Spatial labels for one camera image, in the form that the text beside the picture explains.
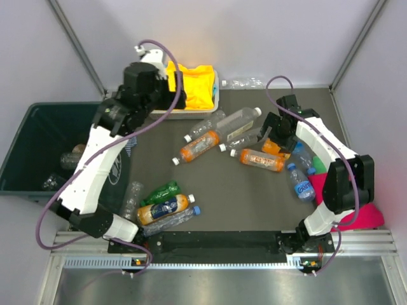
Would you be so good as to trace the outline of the blue cap bottle by right arm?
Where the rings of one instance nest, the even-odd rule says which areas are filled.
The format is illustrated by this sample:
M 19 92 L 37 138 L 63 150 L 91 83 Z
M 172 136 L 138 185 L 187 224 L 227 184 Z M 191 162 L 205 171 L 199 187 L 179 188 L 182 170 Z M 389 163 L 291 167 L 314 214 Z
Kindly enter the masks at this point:
M 292 155 L 302 164 L 307 171 L 307 175 L 314 175 L 316 169 L 313 167 L 311 155 L 307 152 L 304 145 L 298 142 L 292 151 Z

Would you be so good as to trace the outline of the orange bottle with white label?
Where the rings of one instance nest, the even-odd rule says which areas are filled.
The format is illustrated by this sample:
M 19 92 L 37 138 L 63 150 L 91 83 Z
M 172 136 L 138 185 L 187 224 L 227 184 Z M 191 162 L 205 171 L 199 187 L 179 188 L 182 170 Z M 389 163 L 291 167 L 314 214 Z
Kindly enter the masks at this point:
M 285 159 L 253 149 L 230 151 L 230 156 L 237 158 L 241 164 L 262 168 L 272 172 L 281 172 L 284 169 Z

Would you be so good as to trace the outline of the clear bottle white cap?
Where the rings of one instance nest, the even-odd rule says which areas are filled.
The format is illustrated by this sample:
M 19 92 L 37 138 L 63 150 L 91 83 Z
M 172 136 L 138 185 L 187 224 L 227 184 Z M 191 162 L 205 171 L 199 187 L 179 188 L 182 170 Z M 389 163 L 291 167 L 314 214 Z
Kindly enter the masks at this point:
M 62 176 L 51 173 L 50 176 L 42 183 L 42 190 L 44 191 L 58 191 L 65 183 L 66 179 Z

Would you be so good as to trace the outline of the clear bottle blue cap front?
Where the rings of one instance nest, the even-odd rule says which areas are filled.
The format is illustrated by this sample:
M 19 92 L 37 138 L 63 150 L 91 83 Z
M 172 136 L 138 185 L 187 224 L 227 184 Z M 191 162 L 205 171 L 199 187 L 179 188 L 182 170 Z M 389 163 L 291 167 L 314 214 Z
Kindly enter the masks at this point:
M 195 216 L 200 215 L 201 209 L 199 206 L 188 207 L 182 212 L 175 213 L 163 219 L 160 219 L 150 225 L 144 226 L 142 229 L 144 237 L 150 237 L 165 231 L 166 229 L 178 226 Z

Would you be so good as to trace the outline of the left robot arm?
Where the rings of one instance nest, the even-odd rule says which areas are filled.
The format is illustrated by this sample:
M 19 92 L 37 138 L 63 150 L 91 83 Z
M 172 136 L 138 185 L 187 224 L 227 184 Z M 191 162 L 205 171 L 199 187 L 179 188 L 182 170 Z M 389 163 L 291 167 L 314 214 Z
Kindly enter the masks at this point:
M 144 126 L 155 109 L 171 112 L 185 100 L 183 74 L 176 68 L 176 91 L 169 90 L 164 67 L 157 63 L 136 62 L 125 69 L 125 79 L 115 97 L 105 99 L 93 118 L 85 151 L 72 177 L 49 201 L 57 204 L 57 215 L 75 229 L 94 238 L 113 238 L 131 252 L 139 251 L 144 237 L 137 224 L 119 216 L 99 203 L 111 167 L 128 141 L 156 126 Z

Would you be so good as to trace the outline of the crushed green bottle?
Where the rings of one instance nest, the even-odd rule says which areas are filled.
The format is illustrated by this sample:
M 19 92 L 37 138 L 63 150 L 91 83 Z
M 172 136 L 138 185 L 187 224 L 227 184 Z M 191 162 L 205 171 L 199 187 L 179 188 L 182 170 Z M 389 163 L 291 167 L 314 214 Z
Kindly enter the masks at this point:
M 165 185 L 160 186 L 146 196 L 141 202 L 140 206 L 145 207 L 148 205 L 155 205 L 171 199 L 172 197 L 181 194 L 181 188 L 176 181 L 171 180 Z

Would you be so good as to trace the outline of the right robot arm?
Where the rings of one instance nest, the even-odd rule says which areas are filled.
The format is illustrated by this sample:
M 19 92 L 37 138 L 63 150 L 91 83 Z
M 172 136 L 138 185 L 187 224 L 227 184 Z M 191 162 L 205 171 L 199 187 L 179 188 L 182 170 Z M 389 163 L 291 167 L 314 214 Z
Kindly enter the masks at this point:
M 290 252 L 299 248 L 309 252 L 345 216 L 358 214 L 362 206 L 373 201 L 375 164 L 371 156 L 358 155 L 338 140 L 313 109 L 302 109 L 295 95 L 283 96 L 275 105 L 278 114 L 268 113 L 258 138 L 270 139 L 285 153 L 292 153 L 302 141 L 328 171 L 322 203 L 298 224 L 292 238 L 281 239 Z

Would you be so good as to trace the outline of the clear crushed bottle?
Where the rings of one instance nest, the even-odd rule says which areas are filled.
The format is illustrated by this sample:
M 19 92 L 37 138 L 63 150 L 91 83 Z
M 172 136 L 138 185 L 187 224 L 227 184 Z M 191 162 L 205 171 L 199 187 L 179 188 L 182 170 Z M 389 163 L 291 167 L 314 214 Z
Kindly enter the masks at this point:
M 74 171 L 81 157 L 80 152 L 65 152 L 60 157 L 60 166 L 63 170 Z

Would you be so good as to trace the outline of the orange bottle with dark label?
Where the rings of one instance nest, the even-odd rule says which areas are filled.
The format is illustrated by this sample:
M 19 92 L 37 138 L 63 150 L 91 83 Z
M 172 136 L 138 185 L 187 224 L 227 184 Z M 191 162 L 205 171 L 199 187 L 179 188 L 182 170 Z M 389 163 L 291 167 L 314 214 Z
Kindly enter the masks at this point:
M 137 210 L 136 219 L 141 225 L 147 226 L 164 217 L 182 212 L 188 208 L 190 203 L 194 202 L 195 197 L 193 194 L 178 194 L 162 203 L 139 208 Z

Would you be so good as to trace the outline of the orange bottle tall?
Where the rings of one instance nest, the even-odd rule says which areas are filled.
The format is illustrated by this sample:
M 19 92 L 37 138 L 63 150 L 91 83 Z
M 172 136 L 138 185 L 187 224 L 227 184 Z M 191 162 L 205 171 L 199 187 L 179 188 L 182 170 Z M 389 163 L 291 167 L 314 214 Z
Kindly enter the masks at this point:
M 201 154 L 218 144 L 219 135 L 215 131 L 210 130 L 201 137 L 181 148 L 178 156 L 172 158 L 172 162 L 175 165 L 179 165 L 181 163 L 190 163 Z

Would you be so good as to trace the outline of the large clear bottle with label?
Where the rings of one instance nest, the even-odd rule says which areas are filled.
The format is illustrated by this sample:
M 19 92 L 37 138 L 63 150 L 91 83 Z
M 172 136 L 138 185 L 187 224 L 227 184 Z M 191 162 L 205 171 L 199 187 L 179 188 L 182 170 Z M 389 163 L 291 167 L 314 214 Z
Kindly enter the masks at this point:
M 228 142 L 248 131 L 261 114 L 262 112 L 259 107 L 244 107 L 225 117 L 215 127 L 215 132 L 219 135 L 219 142 Z

